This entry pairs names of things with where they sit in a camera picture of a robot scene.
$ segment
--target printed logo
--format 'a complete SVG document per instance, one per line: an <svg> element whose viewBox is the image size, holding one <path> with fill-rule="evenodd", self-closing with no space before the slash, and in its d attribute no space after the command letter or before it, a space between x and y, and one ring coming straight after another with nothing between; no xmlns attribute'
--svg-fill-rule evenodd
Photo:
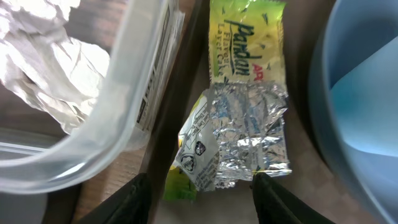
<svg viewBox="0 0 398 224"><path fill-rule="evenodd" d="M180 162L181 166L190 174L193 173L195 167L197 166L197 160L195 159L195 156L190 153L182 154Z"/></svg>
<svg viewBox="0 0 398 224"><path fill-rule="evenodd" d="M195 146L195 154L201 156L205 151L206 146L201 141L197 141L197 145Z"/></svg>

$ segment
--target torn packaging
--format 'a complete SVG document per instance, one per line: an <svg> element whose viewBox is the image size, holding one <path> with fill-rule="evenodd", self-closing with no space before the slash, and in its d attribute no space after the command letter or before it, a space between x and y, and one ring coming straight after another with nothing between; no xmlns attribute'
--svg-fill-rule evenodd
<svg viewBox="0 0 398 224"><path fill-rule="evenodd" d="M203 92L179 133L176 157L198 190L233 187L255 172L291 173L283 133L286 98L275 82L217 83Z"/></svg>

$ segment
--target snack wrapper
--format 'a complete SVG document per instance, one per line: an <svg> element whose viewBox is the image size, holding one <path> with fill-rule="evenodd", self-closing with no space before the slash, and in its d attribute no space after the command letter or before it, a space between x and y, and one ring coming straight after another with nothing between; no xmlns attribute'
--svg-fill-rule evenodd
<svg viewBox="0 0 398 224"><path fill-rule="evenodd" d="M274 81L285 86L284 2L212 0L209 65L212 83Z"/></svg>
<svg viewBox="0 0 398 224"><path fill-rule="evenodd" d="M205 90L178 134L182 146L175 163L201 191L215 189L218 168L218 145L213 135L208 105L209 90Z"/></svg>

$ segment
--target black object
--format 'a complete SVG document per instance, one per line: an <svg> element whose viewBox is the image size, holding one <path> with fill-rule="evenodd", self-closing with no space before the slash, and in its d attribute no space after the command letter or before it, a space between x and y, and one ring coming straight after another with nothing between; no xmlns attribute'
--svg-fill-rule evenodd
<svg viewBox="0 0 398 224"><path fill-rule="evenodd" d="M252 191L259 224L333 224L267 174L253 177ZM139 174L78 223L146 224L151 198L149 178Z"/></svg>
<svg viewBox="0 0 398 224"><path fill-rule="evenodd" d="M259 224L333 224L265 173L253 177L252 191Z"/></svg>
<svg viewBox="0 0 398 224"><path fill-rule="evenodd" d="M145 224L152 200L147 174L138 174L78 223Z"/></svg>

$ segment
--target crumpled white paper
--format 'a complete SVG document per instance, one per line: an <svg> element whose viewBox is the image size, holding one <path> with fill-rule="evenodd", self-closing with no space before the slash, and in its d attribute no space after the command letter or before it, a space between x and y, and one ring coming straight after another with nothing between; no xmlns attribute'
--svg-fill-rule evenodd
<svg viewBox="0 0 398 224"><path fill-rule="evenodd" d="M109 65L97 45L67 36L63 25L80 0L0 2L0 81L48 112L66 133L91 113Z"/></svg>

